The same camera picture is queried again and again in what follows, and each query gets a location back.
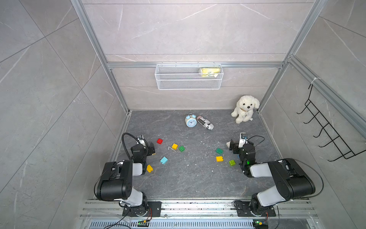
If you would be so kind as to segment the turquoise lego brick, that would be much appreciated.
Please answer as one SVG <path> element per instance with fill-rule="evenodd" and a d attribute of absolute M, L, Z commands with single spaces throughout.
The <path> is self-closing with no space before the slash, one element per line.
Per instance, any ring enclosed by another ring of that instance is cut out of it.
<path fill-rule="evenodd" d="M 163 157 L 163 158 L 160 160 L 160 162 L 161 162 L 162 164 L 165 164 L 167 161 L 168 161 L 168 159 L 167 159 L 166 157 Z"/>

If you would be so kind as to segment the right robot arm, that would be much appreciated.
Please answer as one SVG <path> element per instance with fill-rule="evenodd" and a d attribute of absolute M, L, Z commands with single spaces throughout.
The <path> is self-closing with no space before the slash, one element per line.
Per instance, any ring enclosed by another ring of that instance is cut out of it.
<path fill-rule="evenodd" d="M 252 195 L 248 208 L 256 217 L 270 216 L 273 206 L 278 203 L 316 197 L 324 189 L 324 180 L 320 177 L 322 188 L 316 193 L 314 182 L 299 165 L 299 163 L 305 166 L 308 164 L 300 160 L 283 158 L 257 163 L 255 145 L 245 133 L 241 133 L 238 142 L 231 140 L 226 145 L 233 154 L 239 156 L 239 165 L 246 177 L 270 177 L 274 181 L 272 187 Z"/>

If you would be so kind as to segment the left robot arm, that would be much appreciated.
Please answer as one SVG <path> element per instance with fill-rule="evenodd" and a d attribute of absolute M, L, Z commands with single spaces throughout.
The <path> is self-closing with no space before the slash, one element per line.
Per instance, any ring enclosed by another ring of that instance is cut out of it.
<path fill-rule="evenodd" d="M 152 166 L 147 164 L 147 157 L 155 154 L 154 145 L 148 144 L 144 136 L 133 136 L 130 133 L 123 133 L 121 141 L 128 159 L 105 163 L 103 172 L 94 185 L 94 195 L 100 201 L 117 201 L 136 216 L 147 215 L 151 219 L 153 210 L 147 196 L 132 187 L 132 178 L 153 171 Z"/>

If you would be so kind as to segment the yellow lego brick near left arm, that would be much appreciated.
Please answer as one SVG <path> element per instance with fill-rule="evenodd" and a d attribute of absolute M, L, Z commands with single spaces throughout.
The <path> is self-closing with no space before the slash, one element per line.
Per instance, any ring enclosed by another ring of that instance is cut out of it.
<path fill-rule="evenodd" d="M 151 165 L 148 165 L 148 166 L 147 166 L 147 171 L 148 171 L 149 173 L 153 172 L 153 167 L 152 167 Z"/>

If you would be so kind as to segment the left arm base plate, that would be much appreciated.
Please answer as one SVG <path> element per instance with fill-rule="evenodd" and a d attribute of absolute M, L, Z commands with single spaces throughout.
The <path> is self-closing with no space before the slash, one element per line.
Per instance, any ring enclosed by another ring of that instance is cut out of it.
<path fill-rule="evenodd" d="M 148 201 L 137 207 L 124 207 L 123 216 L 130 217 L 159 217 L 161 215 L 162 202 Z"/>

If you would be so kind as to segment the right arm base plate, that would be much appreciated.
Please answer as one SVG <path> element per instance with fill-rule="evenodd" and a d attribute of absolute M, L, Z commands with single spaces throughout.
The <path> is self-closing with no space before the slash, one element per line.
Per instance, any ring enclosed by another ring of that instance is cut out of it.
<path fill-rule="evenodd" d="M 235 200 L 233 202 L 234 208 L 239 217 L 275 217 L 276 212 L 273 206 L 263 207 L 253 201 Z"/>

